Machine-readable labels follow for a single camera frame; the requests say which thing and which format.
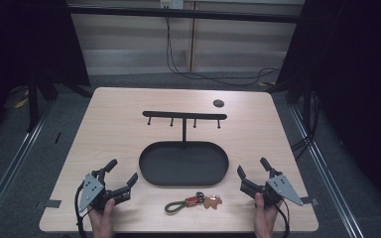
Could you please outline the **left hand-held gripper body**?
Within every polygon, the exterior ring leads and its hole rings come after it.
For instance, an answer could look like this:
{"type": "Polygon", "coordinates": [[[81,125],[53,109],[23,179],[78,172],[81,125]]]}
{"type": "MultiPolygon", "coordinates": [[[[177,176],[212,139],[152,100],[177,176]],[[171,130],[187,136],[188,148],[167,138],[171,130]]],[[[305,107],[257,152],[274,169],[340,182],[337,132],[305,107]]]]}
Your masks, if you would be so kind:
{"type": "Polygon", "coordinates": [[[131,179],[126,182],[125,186],[109,190],[105,187],[105,174],[105,170],[100,170],[85,176],[78,206],[80,212],[83,212],[88,206],[95,210],[103,210],[110,199],[114,199],[115,204],[119,204],[131,198],[131,179]]]}

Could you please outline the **white power strip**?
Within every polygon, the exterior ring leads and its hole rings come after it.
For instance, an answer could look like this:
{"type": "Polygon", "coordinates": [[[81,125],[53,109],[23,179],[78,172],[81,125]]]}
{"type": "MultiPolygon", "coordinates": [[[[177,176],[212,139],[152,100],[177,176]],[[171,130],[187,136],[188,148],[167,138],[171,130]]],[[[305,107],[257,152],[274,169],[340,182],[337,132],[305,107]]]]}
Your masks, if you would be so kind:
{"type": "Polygon", "coordinates": [[[160,0],[160,5],[162,9],[184,9],[184,0],[160,0]]]}

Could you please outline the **person's right hand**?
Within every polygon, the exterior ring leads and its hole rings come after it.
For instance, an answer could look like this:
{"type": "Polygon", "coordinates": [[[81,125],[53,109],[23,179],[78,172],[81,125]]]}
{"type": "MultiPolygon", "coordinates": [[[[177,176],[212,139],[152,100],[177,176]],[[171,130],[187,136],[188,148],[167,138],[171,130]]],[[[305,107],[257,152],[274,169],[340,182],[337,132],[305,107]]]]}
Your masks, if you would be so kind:
{"type": "Polygon", "coordinates": [[[272,238],[278,210],[274,206],[266,206],[263,195],[255,194],[254,233],[256,238],[272,238]]]}

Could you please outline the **black metal stand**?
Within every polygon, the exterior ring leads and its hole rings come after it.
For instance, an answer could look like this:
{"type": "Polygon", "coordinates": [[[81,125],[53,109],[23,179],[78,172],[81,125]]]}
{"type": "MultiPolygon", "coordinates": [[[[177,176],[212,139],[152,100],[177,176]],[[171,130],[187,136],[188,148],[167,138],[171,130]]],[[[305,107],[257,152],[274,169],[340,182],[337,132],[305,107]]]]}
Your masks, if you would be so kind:
{"type": "Polygon", "coordinates": [[[38,88],[33,77],[28,82],[30,123],[28,131],[32,132],[39,121],[38,88]]]}
{"type": "Polygon", "coordinates": [[[311,100],[312,82],[308,79],[304,90],[303,122],[307,134],[311,133],[311,100]]]}

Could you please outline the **black key rack with tray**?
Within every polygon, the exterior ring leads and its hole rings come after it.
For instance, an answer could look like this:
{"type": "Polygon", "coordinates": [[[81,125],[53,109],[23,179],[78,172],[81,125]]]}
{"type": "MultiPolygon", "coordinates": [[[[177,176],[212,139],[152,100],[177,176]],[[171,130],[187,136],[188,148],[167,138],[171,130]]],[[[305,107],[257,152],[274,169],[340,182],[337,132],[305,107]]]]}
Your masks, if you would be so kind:
{"type": "Polygon", "coordinates": [[[226,114],[143,111],[150,125],[153,118],[168,118],[171,123],[182,120],[180,141],[160,141],[147,146],[140,155],[142,177],[158,186],[213,186],[221,182],[229,168],[229,159],[218,145],[204,141],[188,141],[188,121],[196,127],[198,120],[212,120],[220,129],[226,114]]]}

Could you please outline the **person's left hand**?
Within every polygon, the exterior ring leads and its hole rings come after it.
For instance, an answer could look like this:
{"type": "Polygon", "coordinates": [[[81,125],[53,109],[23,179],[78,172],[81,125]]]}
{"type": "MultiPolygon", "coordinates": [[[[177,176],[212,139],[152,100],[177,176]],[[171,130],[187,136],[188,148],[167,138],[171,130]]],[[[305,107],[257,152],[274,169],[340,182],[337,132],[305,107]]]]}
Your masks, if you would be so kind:
{"type": "Polygon", "coordinates": [[[112,238],[113,232],[113,222],[112,213],[115,206],[115,200],[113,198],[109,199],[102,211],[97,211],[88,208],[88,217],[92,227],[93,238],[112,238]]]}

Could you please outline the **metal floor rail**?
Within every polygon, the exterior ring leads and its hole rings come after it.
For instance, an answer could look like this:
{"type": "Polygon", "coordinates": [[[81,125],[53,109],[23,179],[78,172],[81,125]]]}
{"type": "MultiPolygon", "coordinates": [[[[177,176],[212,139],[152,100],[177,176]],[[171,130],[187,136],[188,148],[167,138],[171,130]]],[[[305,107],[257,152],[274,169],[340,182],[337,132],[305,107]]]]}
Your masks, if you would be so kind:
{"type": "Polygon", "coordinates": [[[27,132],[17,153],[13,157],[11,164],[7,168],[3,177],[0,179],[0,207],[2,206],[2,203],[15,179],[15,176],[29,156],[30,151],[32,150],[38,136],[40,135],[45,121],[48,118],[51,109],[53,108],[53,105],[54,103],[52,101],[45,103],[43,114],[39,117],[38,122],[33,126],[33,128],[27,132]]]}
{"type": "Polygon", "coordinates": [[[337,185],[329,166],[327,165],[317,143],[313,138],[308,138],[307,131],[303,124],[302,112],[292,106],[291,112],[294,117],[297,127],[303,136],[303,141],[307,145],[307,149],[317,166],[318,173],[327,189],[327,192],[332,200],[332,203],[349,235],[350,238],[365,238],[360,228],[360,225],[349,207],[346,199],[342,195],[339,186],[337,185]]]}

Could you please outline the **black horizontal bar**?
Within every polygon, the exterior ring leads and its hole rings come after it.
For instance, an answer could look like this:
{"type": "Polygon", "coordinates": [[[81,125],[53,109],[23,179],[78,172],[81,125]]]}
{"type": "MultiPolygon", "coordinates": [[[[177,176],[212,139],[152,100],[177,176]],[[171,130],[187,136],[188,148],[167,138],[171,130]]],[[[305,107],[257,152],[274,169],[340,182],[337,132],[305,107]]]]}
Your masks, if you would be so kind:
{"type": "Polygon", "coordinates": [[[74,14],[136,16],[136,17],[165,17],[165,18],[189,18],[204,20],[229,20],[248,22],[271,22],[296,24],[302,21],[300,16],[271,15],[252,13],[232,13],[199,10],[156,9],[156,8],[123,8],[103,7],[93,5],[68,4],[67,8],[74,14]]]}

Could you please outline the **dark curtain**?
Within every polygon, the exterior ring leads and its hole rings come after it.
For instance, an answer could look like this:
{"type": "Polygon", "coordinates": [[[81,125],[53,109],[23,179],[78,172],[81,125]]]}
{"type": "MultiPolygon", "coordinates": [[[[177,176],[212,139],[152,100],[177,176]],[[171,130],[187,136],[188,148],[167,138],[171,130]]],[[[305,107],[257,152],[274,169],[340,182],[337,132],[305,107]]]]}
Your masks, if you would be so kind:
{"type": "Polygon", "coordinates": [[[0,0],[0,121],[11,89],[38,88],[52,100],[56,83],[91,95],[67,0],[0,0]]]}
{"type": "Polygon", "coordinates": [[[305,0],[278,82],[293,101],[317,94],[381,192],[381,0],[305,0]]]}

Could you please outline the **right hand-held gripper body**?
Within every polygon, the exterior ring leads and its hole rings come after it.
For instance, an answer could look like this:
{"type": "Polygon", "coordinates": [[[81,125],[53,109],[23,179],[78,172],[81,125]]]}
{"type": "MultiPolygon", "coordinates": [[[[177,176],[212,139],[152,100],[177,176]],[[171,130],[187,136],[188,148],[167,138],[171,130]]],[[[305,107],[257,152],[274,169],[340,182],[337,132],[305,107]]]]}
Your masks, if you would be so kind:
{"type": "Polygon", "coordinates": [[[251,198],[254,198],[256,193],[260,193],[266,206],[275,205],[283,198],[299,206],[304,204],[284,175],[269,178],[264,185],[258,185],[246,177],[242,177],[240,190],[251,198]]]}

